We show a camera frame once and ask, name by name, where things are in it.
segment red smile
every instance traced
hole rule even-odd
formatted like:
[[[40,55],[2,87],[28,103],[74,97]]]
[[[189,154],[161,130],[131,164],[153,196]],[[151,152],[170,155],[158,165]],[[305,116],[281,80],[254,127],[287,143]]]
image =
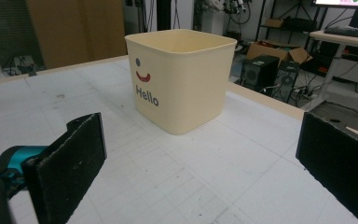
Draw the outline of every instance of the red smile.
[[[136,71],[136,76],[139,78],[139,80],[143,81],[143,82],[148,82],[150,81],[150,74],[147,74],[146,77],[141,77],[138,73],[138,71]]]

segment keyboard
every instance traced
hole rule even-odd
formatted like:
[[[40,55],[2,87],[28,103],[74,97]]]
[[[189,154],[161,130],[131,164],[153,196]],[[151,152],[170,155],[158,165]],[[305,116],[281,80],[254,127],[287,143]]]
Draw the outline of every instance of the keyboard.
[[[330,35],[345,35],[358,37],[358,29],[352,27],[332,27],[324,30],[325,34]]]

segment white table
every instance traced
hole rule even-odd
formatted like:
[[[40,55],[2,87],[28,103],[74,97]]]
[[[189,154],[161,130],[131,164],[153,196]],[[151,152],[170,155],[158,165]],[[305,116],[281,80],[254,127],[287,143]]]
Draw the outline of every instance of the white table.
[[[301,107],[305,111],[311,111],[313,108],[321,104],[328,97],[326,95],[327,88],[329,84],[332,82],[333,75],[337,70],[338,61],[341,59],[342,51],[345,49],[345,47],[347,45],[358,47],[358,37],[351,37],[351,36],[344,36],[344,35],[330,35],[330,34],[325,34],[324,31],[312,32],[310,33],[310,36],[317,40],[339,44],[339,47],[337,49],[336,55],[333,58],[333,61],[330,64],[328,72],[324,78],[324,83],[322,84],[318,97]]]
[[[0,83],[0,154],[101,112],[107,160],[70,223],[358,223],[295,158],[302,111],[228,89],[219,117],[170,135],[136,111],[126,57],[21,77]],[[28,192],[10,206],[36,223]]]

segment cabinet door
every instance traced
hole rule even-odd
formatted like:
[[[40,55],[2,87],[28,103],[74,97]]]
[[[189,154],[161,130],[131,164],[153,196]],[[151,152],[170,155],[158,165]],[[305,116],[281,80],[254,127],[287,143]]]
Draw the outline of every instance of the cabinet door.
[[[47,69],[126,54],[121,0],[27,0]]]

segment beige plastic bin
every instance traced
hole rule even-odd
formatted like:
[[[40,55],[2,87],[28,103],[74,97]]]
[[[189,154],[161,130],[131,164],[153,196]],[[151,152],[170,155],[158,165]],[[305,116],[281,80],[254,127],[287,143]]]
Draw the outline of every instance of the beige plastic bin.
[[[146,118],[183,134],[222,112],[235,39],[183,29],[125,39],[136,108]]]

